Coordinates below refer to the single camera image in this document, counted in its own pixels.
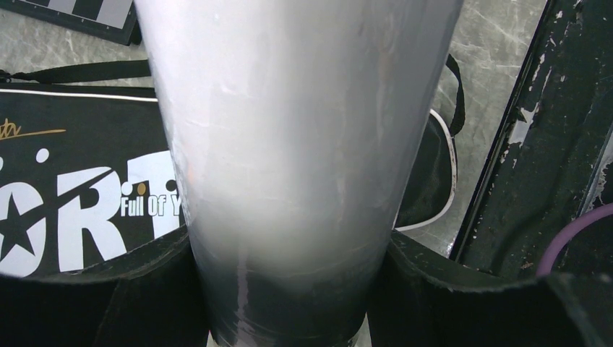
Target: white piping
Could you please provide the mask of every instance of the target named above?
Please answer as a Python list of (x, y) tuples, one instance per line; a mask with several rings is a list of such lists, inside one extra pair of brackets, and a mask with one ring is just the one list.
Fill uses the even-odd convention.
[(451, 203), (453, 202), (453, 198), (455, 197), (455, 186), (458, 183), (458, 167), (457, 167), (457, 162), (455, 161), (456, 159), (455, 149), (453, 148), (453, 141), (451, 138), (451, 134), (449, 133), (449, 128), (447, 128), (445, 121), (435, 110), (430, 110), (430, 114), (433, 115), (433, 117), (440, 123), (443, 132), (445, 132), (445, 138), (447, 139), (447, 145), (449, 146), (449, 154), (450, 154), (450, 159), (451, 159), (451, 192), (449, 193), (449, 199), (447, 200), (447, 204), (445, 204), (443, 209), (440, 210), (440, 212), (438, 212), (436, 216), (430, 218), (429, 220), (425, 220), (421, 223), (413, 224), (412, 226), (403, 226), (400, 228), (396, 228), (395, 229), (396, 231), (400, 231), (400, 232), (410, 231), (410, 230), (414, 230), (417, 228), (421, 228), (423, 226), (427, 226), (428, 224), (435, 222), (436, 220), (441, 218), (445, 213), (447, 213), (447, 211), (451, 208)]
[(0, 89), (0, 93), (66, 96), (66, 97), (72, 97), (72, 98), (129, 100), (129, 101), (142, 101), (144, 103), (157, 103), (158, 102), (157, 98), (140, 98), (137, 96), (88, 94), (88, 93), (58, 93), (58, 92), (43, 92), (40, 90), (23, 90), (23, 89)]

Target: gray floor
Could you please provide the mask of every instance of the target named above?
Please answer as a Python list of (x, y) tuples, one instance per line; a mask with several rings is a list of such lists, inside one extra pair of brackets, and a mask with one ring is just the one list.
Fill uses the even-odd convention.
[[(466, 92), (466, 127), (457, 136), (458, 190), (449, 212), (407, 234), (449, 255), (494, 134), (523, 63), (546, 0), (465, 0), (451, 53), (460, 64)], [(124, 47), (0, 10), (0, 69), (30, 72), (85, 62), (145, 59), (143, 47)], [(150, 79), (100, 85), (151, 86)], [(448, 71), (434, 98), (443, 117), (453, 115), (457, 83)], [(370, 346), (368, 327), (357, 346)]]

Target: metal cylinder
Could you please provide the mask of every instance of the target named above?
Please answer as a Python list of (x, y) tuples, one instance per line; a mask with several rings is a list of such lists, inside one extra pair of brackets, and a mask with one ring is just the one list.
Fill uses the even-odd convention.
[(136, 0), (220, 346), (347, 346), (462, 0)]

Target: bag strap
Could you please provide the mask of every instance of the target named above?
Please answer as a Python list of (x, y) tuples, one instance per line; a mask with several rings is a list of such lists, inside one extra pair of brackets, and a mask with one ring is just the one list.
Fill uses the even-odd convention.
[[(462, 77), (460, 75), (458, 62), (451, 54), (447, 56), (446, 65), (458, 80), (458, 93), (455, 96), (455, 113), (451, 125), (449, 126), (449, 132), (451, 136), (454, 137), (462, 130), (466, 121), (464, 86), (462, 85)], [(0, 82), (24, 80), (36, 81), (46, 85), (54, 83), (109, 81), (149, 76), (151, 76), (151, 71), (149, 70), (149, 63), (147, 60), (79, 64), (29, 73), (18, 72), (16, 74), (8, 74), (0, 70)]]
[(7, 74), (0, 70), (0, 82), (23, 80), (36, 81), (44, 85), (109, 81), (149, 76), (151, 76), (151, 71), (149, 70), (147, 60), (78, 64), (29, 73), (18, 72), (16, 74)]

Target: black bag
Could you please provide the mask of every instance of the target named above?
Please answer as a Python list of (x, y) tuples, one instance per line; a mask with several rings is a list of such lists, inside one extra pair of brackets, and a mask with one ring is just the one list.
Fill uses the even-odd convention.
[[(458, 76), (453, 58), (447, 65)], [(184, 223), (171, 156), (151, 88), (54, 83), (149, 76), (146, 61), (4, 73), (0, 88), (0, 273), (82, 270)], [(431, 112), (398, 213), (398, 230), (436, 220), (455, 191), (452, 134)]]

